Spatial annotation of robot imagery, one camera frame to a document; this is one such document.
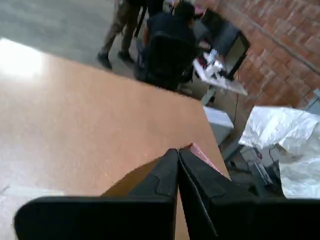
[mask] desk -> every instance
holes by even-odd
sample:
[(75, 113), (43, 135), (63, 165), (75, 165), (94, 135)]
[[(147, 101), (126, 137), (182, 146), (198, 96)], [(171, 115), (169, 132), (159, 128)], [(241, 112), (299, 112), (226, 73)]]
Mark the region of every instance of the desk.
[[(191, 142), (228, 177), (200, 102), (7, 39), (0, 40), (0, 112), (2, 189), (99, 196)], [(12, 217), (31, 198), (0, 190), (0, 239), (14, 239)], [(176, 239), (187, 238), (179, 201)]]
[(201, 100), (203, 105), (206, 105), (211, 99), (211, 97), (215, 95), (217, 88), (221, 88), (245, 96), (248, 95), (244, 87), (237, 81), (230, 81), (224, 77), (220, 77), (218, 74), (217, 79), (213, 77), (207, 77), (205, 70), (200, 65), (197, 59), (193, 61), (193, 67), (195, 71), (198, 73), (200, 80), (209, 85), (209, 88), (207, 89), (205, 95)]

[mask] black chair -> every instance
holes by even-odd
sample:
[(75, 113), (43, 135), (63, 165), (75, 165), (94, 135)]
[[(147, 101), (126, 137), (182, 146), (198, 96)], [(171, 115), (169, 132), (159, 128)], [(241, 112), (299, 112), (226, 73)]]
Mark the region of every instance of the black chair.
[(175, 91), (180, 83), (192, 78), (192, 62), (202, 53), (195, 45), (163, 32), (157, 33), (146, 48), (147, 53), (142, 42), (137, 41), (138, 59), (134, 77), (170, 91)]

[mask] white plastic sheet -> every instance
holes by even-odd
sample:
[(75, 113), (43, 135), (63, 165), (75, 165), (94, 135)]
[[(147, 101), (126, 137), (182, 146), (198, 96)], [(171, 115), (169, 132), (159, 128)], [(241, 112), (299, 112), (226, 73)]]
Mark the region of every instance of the white plastic sheet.
[(239, 144), (280, 145), (280, 178), (287, 198), (320, 199), (320, 116), (287, 107), (255, 106)]

